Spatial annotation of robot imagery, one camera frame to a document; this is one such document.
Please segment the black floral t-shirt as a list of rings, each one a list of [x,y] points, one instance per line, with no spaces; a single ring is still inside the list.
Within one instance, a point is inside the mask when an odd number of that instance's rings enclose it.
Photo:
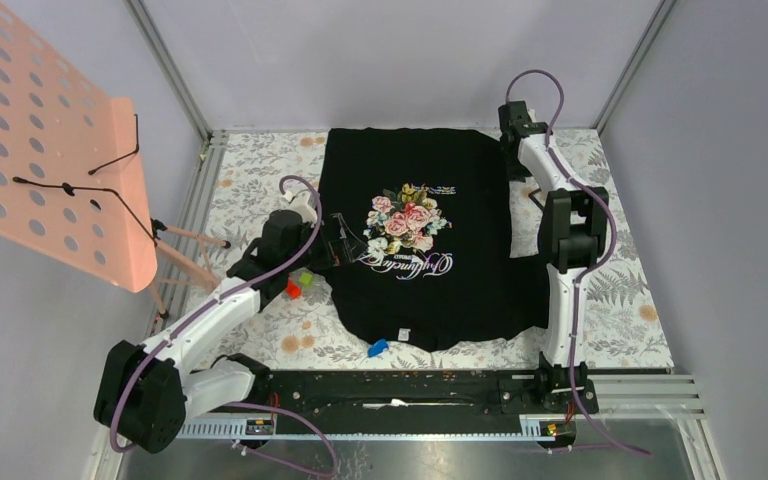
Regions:
[[[509,340],[549,321],[546,265],[512,254],[499,142],[454,129],[333,129],[319,194],[362,243],[325,273],[339,320],[360,339],[428,352]]]

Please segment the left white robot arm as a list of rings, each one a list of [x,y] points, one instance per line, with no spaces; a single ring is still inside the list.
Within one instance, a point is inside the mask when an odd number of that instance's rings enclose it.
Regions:
[[[121,341],[111,348],[93,407],[111,446],[124,451],[118,440],[125,438],[158,453],[186,422],[216,408],[235,402],[248,411],[264,407],[271,387],[251,367],[220,360],[198,370],[197,363],[279,297],[293,272],[348,266],[367,249],[366,238],[339,214],[308,221],[295,211],[272,212],[260,236],[194,310],[139,344]]]

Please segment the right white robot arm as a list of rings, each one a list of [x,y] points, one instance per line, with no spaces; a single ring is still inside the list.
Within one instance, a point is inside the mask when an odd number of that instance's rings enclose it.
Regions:
[[[546,262],[549,320],[541,368],[564,369],[583,362],[583,314],[589,274],[599,267],[608,245],[609,196],[589,187],[556,149],[545,122],[531,118],[523,101],[498,108],[500,143],[515,174],[533,178],[546,194],[537,236]]]

